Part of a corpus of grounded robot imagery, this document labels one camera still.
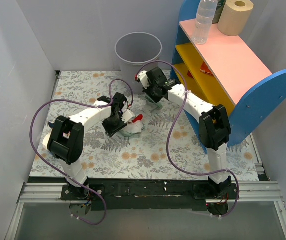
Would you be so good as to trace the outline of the green hand brush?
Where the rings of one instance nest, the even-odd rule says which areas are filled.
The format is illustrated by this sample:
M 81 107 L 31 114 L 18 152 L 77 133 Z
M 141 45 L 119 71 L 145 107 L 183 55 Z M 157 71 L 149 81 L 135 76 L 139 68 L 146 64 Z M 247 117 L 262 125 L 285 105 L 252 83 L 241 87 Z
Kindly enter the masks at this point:
M 145 103 L 145 106 L 143 107 L 144 110 L 147 110 L 147 111 L 153 111 L 153 110 L 160 110 L 163 108 L 162 104 L 159 103 L 159 102 L 155 102 L 154 100 L 152 100 L 149 96 L 145 96 L 145 99 L 146 99 L 146 103 Z

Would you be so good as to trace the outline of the green plastic dustpan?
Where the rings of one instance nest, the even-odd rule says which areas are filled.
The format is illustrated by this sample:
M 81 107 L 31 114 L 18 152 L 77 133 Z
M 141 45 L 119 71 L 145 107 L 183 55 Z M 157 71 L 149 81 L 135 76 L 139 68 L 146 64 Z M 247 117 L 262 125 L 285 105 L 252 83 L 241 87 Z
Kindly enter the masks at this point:
M 145 126 L 140 121 L 126 125 L 119 133 L 128 138 L 135 134 L 139 134 L 144 130 Z

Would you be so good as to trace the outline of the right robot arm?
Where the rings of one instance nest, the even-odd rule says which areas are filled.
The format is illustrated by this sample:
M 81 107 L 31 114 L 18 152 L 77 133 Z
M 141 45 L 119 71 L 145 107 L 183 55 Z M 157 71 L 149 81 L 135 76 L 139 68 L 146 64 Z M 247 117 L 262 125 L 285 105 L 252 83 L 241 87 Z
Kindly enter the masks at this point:
M 143 86 L 143 92 L 154 102 L 162 99 L 181 106 L 198 123 L 198 139 L 206 148 L 210 169 L 209 192 L 213 198 L 220 199 L 227 193 L 231 184 L 227 172 L 227 143 L 231 127 L 226 108 L 219 104 L 207 103 L 185 89 L 178 80 L 167 79 L 163 71 L 156 67 L 141 71 L 136 81 Z

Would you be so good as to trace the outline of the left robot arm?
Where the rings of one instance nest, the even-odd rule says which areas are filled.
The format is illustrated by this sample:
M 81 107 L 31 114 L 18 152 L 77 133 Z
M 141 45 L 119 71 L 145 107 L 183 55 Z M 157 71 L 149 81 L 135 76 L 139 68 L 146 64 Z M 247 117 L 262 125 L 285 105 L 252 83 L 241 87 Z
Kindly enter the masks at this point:
M 72 185 L 72 194 L 78 200 L 84 200 L 89 194 L 87 180 L 79 158 L 83 151 L 84 133 L 101 122 L 108 137 L 126 127 L 133 117 L 128 110 L 128 101 L 123 94 L 115 93 L 112 98 L 102 96 L 87 108 L 73 116 L 59 116 L 51 124 L 42 145 L 54 158 L 59 160 L 67 183 Z

